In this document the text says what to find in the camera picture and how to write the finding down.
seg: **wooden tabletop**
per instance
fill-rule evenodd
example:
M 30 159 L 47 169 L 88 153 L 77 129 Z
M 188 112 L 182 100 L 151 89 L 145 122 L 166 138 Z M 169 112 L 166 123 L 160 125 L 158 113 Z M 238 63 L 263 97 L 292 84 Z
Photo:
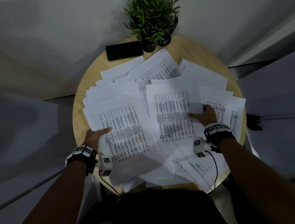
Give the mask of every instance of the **wooden tabletop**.
M 120 43 L 135 41 L 134 37 L 121 41 Z M 156 50 L 152 53 L 144 53 L 144 59 L 148 59 L 153 54 L 158 52 L 162 47 L 157 46 Z M 228 68 L 211 52 L 209 52 L 205 47 L 198 44 L 196 41 L 188 37 L 180 37 L 173 36 L 171 43 L 165 46 L 165 49 L 169 52 L 172 58 L 179 64 L 181 58 L 184 58 L 188 61 L 201 65 L 207 69 L 210 69 L 214 72 L 217 72 L 224 77 L 228 78 L 227 88 L 228 91 L 233 91 L 233 96 L 242 97 L 241 90 L 228 70 Z M 103 52 L 88 68 L 86 73 L 84 74 L 79 87 L 76 92 L 74 106 L 73 106 L 73 130 L 76 139 L 77 145 L 81 145 L 84 141 L 84 137 L 86 131 L 90 129 L 88 122 L 83 113 L 84 104 L 82 102 L 85 97 L 86 90 L 91 86 L 96 86 L 95 82 L 101 79 L 100 72 L 110 69 L 114 66 L 132 60 L 134 58 L 122 59 L 117 61 L 108 61 L 106 57 L 106 52 Z M 246 135 L 246 112 L 244 110 L 243 114 L 243 123 L 242 123 L 242 131 L 240 144 L 244 144 Z M 218 186 L 230 173 L 227 169 L 224 173 L 218 175 L 218 179 L 216 181 L 216 186 Z M 106 188 L 113 191 L 107 184 L 101 181 L 98 175 L 98 168 L 95 168 L 93 172 L 93 176 L 95 180 L 99 180 Z M 145 188 L 145 184 L 141 185 L 139 188 Z M 178 184 L 178 185 L 170 185 L 164 186 L 163 188 L 187 188 L 187 189 L 198 189 L 197 184 Z M 122 187 L 115 188 L 119 193 L 122 191 Z

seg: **phone screen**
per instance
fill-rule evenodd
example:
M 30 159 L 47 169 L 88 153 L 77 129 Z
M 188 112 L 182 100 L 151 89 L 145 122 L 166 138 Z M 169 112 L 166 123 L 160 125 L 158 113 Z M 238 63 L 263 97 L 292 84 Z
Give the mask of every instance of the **phone screen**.
M 106 46 L 106 55 L 109 61 L 143 55 L 140 41 L 121 43 Z

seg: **white wall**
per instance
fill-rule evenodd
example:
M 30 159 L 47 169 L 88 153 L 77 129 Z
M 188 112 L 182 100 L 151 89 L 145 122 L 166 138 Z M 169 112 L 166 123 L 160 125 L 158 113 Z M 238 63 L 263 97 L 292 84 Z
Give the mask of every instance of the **white wall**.
M 74 94 L 105 45 L 130 36 L 127 0 L 0 0 L 0 49 L 28 57 L 58 81 L 52 97 Z M 180 0 L 177 33 L 189 35 L 225 63 L 294 12 L 293 0 Z M 39 80 L 36 86 L 45 86 Z

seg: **black wristband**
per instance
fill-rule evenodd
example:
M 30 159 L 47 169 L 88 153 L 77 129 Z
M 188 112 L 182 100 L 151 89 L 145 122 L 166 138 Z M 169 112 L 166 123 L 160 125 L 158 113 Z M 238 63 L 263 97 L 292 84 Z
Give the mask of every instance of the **black wristband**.
M 230 128 L 227 125 L 220 124 L 220 123 L 207 125 L 204 130 L 204 134 L 207 138 L 207 142 L 212 142 L 212 144 L 215 146 L 215 147 L 212 147 L 212 151 L 215 151 L 217 153 L 221 153 L 219 148 L 219 144 L 221 140 L 225 138 L 236 139 L 233 136 Z
M 97 163 L 96 151 L 93 150 L 88 145 L 80 145 L 75 148 L 72 153 L 66 159 L 66 166 L 68 166 L 72 161 L 79 160 L 86 164 L 86 176 L 88 173 L 93 173 L 95 164 Z

